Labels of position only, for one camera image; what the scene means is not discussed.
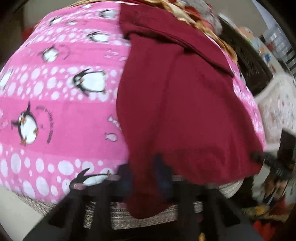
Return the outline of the person right hand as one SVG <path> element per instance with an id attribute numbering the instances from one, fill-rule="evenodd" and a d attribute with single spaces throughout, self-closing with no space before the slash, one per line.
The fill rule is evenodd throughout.
<path id="1" fill-rule="evenodd" d="M 278 180 L 276 175 L 269 174 L 264 182 L 264 199 L 266 204 L 272 204 L 285 199 L 288 180 Z"/>

